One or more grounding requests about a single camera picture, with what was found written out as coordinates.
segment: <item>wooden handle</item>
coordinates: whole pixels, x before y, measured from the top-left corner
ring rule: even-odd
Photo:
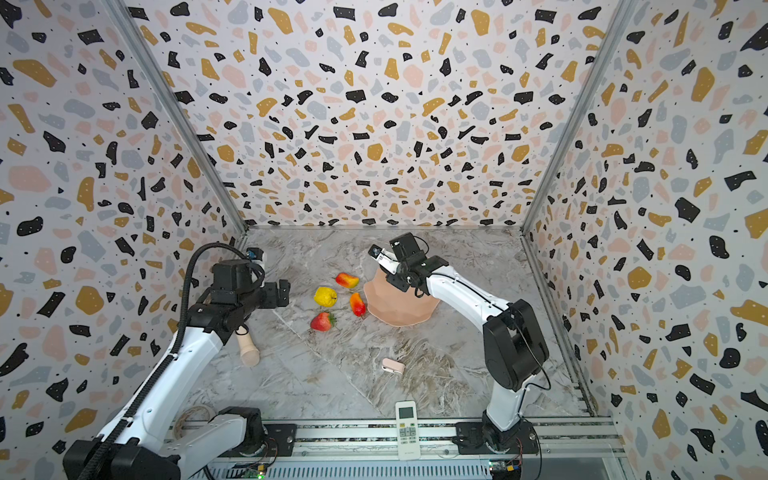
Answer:
[[[242,326],[237,329],[237,344],[240,345],[240,360],[245,366],[256,366],[261,360],[259,349],[253,344],[250,333]]]

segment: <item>patterned wall panel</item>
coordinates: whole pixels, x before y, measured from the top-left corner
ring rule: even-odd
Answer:
[[[192,250],[233,229],[100,3],[0,15],[0,478],[48,480],[160,358]]]
[[[638,2],[530,232],[638,478],[768,478],[767,6]]]
[[[615,0],[131,0],[250,224],[519,223]]]

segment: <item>white remote control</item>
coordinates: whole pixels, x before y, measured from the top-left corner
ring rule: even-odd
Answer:
[[[395,404],[397,423],[397,457],[400,460],[416,460],[422,456],[419,448],[419,419],[416,417],[416,402]]]

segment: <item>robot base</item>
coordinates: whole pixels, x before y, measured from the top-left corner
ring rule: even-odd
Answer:
[[[529,422],[517,422],[511,429],[499,431],[483,412],[482,422],[456,423],[456,438],[460,455],[494,455],[519,453],[518,440],[523,453],[538,454],[536,432]]]

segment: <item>black mounting plate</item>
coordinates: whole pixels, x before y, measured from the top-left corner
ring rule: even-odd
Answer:
[[[268,439],[274,439],[277,442],[268,441],[268,450],[263,456],[265,459],[274,458],[275,454],[278,457],[290,457],[293,454],[293,443],[296,441],[296,424],[295,423],[265,423],[266,437]],[[259,452],[256,456],[258,459],[264,452]],[[227,450],[219,455],[220,457],[243,457],[253,458],[252,456],[241,455],[237,450]]]
[[[520,440],[523,445],[523,453],[527,455],[537,455],[538,445],[536,444],[536,431],[530,422],[519,422],[519,430],[515,433],[515,438]],[[458,422],[456,423],[456,438],[462,441],[454,441],[458,446],[460,455],[496,455],[485,445],[482,434],[482,422]],[[514,447],[505,455],[517,455],[519,449],[517,440],[514,441]]]

